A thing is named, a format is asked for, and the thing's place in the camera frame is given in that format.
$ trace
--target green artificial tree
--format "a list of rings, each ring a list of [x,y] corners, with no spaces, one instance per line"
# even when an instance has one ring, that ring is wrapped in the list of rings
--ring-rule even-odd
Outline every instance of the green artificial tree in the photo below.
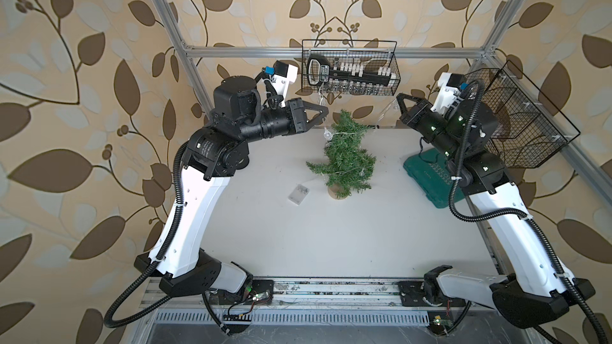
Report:
[[[348,197],[353,190],[371,189],[368,180],[372,177],[376,157],[360,147],[361,139],[370,127],[356,123],[350,112],[342,110],[338,123],[332,128],[332,139],[323,149],[329,163],[306,162],[306,165],[315,174],[327,175],[327,187],[336,185],[340,188],[336,193],[338,198]]]

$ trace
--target wall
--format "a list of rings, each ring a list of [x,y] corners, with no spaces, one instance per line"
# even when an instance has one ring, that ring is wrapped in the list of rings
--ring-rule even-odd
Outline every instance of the wall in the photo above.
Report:
[[[195,46],[292,46],[303,39],[392,40],[398,47],[480,47],[492,29],[495,14],[505,0],[167,0],[175,9],[181,34]],[[197,61],[207,89],[212,92],[231,75],[254,76],[267,59],[215,59]],[[450,71],[467,72],[465,60],[403,59],[400,91],[413,89],[428,94],[435,73],[446,65]],[[307,96],[319,102],[318,94],[300,91],[292,84],[292,97]],[[325,96],[332,112],[341,109],[365,115],[364,123],[394,126],[399,113],[391,109],[378,121],[393,97]]]
[[[203,122],[150,8],[2,0],[0,342],[111,344],[124,335],[102,327],[102,315],[166,220],[168,159]],[[153,77],[158,53],[165,67]]]
[[[577,143],[612,177],[611,24],[612,0],[527,0],[498,53],[522,67],[576,124],[582,132]],[[589,304],[612,340],[606,319],[612,316],[610,211],[562,156],[518,177],[524,179],[521,194],[558,255],[595,286]],[[580,309],[572,308],[547,329],[564,343],[596,343],[583,320]]]

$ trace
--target metal bracket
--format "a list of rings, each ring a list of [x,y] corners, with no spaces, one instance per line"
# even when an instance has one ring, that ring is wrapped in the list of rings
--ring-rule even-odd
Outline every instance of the metal bracket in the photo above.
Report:
[[[428,302],[425,302],[425,291],[423,290],[422,280],[411,280],[397,282],[400,289],[400,297],[402,298],[402,306],[404,307],[431,307]],[[465,300],[453,299],[442,295],[442,305],[440,310],[446,310],[447,307],[465,307]]]

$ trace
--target white plastic clip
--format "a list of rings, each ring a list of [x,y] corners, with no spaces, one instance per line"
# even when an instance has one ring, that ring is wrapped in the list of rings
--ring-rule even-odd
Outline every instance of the white plastic clip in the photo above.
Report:
[[[564,272],[562,274],[558,274],[558,273],[555,272],[555,278],[559,279],[559,278],[562,278],[562,277],[570,279],[570,274],[568,274],[567,272]]]

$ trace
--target black wire basket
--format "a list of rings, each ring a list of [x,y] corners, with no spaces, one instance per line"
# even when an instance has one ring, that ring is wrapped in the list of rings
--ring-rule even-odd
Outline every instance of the black wire basket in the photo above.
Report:
[[[580,135],[561,109],[510,60],[501,69],[482,68],[466,74],[467,82],[476,79],[486,83],[482,102],[499,121],[486,148],[507,167],[539,167]],[[519,79],[532,86],[534,96],[522,90]]]
[[[400,85],[395,41],[302,40],[302,89],[393,96]]]

